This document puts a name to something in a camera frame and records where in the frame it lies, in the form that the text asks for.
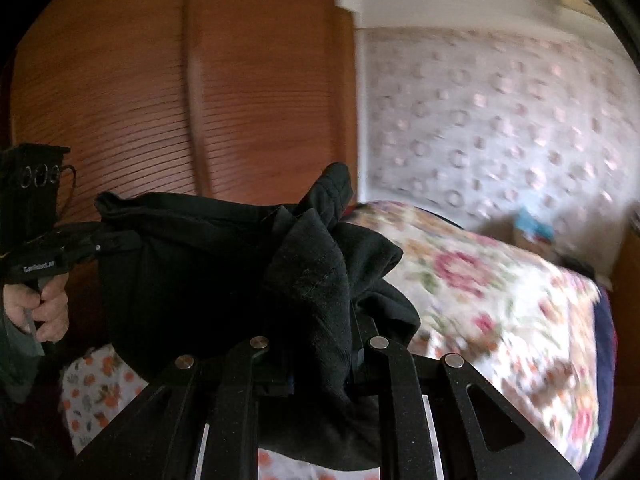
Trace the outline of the person's left hand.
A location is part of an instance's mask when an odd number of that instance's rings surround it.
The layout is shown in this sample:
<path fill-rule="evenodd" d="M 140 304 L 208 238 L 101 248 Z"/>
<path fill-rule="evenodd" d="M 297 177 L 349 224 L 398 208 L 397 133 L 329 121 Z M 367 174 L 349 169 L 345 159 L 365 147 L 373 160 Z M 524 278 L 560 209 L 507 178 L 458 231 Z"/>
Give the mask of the person's left hand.
<path fill-rule="evenodd" d="M 4 285 L 2 304 L 9 321 L 22 332 L 30 334 L 32 330 L 27 321 L 30 314 L 40 326 L 35 331 L 40 342 L 58 342 L 68 330 L 68 297 L 65 286 L 68 274 L 57 275 L 43 286 L 41 292 L 22 284 Z"/>

